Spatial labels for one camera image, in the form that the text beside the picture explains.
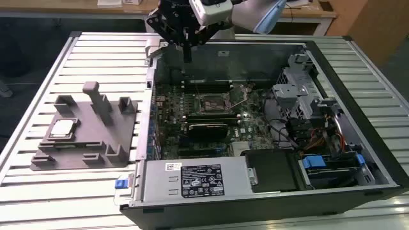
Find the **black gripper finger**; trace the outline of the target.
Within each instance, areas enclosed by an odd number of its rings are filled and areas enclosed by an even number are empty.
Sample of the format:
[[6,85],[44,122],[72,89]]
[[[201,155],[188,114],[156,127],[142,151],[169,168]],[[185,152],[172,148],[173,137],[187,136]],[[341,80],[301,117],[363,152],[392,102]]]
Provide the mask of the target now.
[[192,62],[192,48],[204,45],[223,28],[224,23],[215,23],[203,29],[199,24],[188,27],[188,62]]
[[155,32],[162,36],[162,38],[171,44],[180,47],[183,52],[184,62],[188,62],[188,40],[187,36],[172,35],[167,32],[165,23],[163,15],[159,12],[159,9],[155,9],[147,19],[148,25],[154,28]]

